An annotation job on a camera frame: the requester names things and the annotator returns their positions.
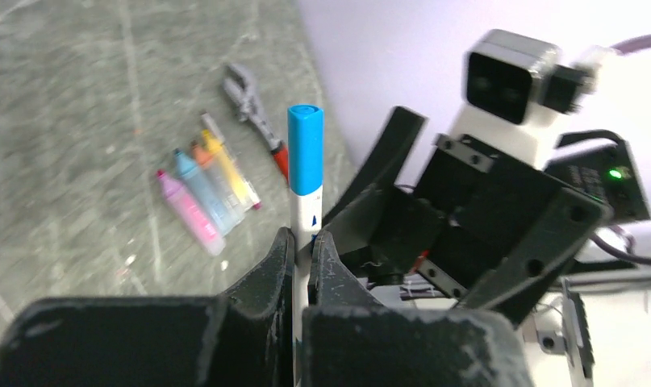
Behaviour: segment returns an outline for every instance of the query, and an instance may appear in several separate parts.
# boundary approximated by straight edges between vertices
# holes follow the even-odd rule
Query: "gray floor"
[[[263,256],[289,222],[286,187],[219,91],[229,60],[255,70],[282,138],[288,106],[328,111],[289,0],[0,0],[0,334],[37,298],[213,294]],[[202,108],[264,203],[217,258],[153,179]],[[326,120],[329,208],[353,169]]]

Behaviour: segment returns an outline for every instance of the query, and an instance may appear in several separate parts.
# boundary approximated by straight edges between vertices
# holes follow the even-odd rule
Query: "black plastic housing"
[[[541,105],[562,114],[574,111],[587,77],[585,71],[557,65],[545,82]]]
[[[608,203],[611,224],[651,220],[641,179],[626,142],[594,148],[551,161],[546,173]]]
[[[532,74],[477,52],[468,58],[465,99],[472,106],[520,125],[532,93]]]

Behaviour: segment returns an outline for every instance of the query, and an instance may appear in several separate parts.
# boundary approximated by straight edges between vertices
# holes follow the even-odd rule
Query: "blue crayon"
[[[211,217],[221,235],[227,235],[237,225],[236,216],[223,204],[223,200],[216,196],[213,185],[194,160],[180,149],[173,151],[173,154],[176,158],[178,175],[199,205]]]
[[[323,214],[323,110],[296,105],[287,110],[290,176],[290,227],[297,257],[292,280],[292,331],[297,352],[302,341],[302,312],[308,306],[311,243]],[[294,365],[297,381],[298,365]]]

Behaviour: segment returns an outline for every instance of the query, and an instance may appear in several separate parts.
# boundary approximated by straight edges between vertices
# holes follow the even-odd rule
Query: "pen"
[[[207,149],[212,156],[219,158],[219,163],[225,172],[225,176],[245,208],[261,208],[261,200],[249,181],[242,175],[237,168],[235,157],[230,152],[229,147],[225,144],[223,133],[216,125],[214,119],[206,111],[202,112],[202,122],[206,130],[202,131],[204,142],[207,143]]]
[[[213,186],[204,176],[202,169],[180,149],[173,151],[176,158],[177,173],[185,182],[187,189],[197,199],[199,205],[211,217],[221,235],[227,235],[237,224],[228,208],[216,197]]]
[[[190,191],[163,169],[156,171],[161,193],[199,243],[213,256],[225,248],[225,240],[192,197]]]
[[[323,111],[317,106],[296,105],[287,110],[290,176],[290,227],[297,256],[292,279],[292,331],[294,353],[301,347],[302,312],[308,307],[311,249],[320,231],[323,213]],[[294,384],[299,366],[294,363]]]
[[[244,219],[244,208],[235,193],[232,192],[232,187],[228,184],[219,161],[209,151],[202,148],[196,140],[190,143],[190,150],[194,160],[202,167],[211,181],[217,195],[223,198],[225,205],[235,214],[237,222],[241,222]]]

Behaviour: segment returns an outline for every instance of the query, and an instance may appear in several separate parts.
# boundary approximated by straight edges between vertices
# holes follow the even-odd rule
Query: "camera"
[[[491,30],[468,53],[465,99],[515,125],[530,103],[543,99],[549,74],[557,70],[560,48],[503,30]]]

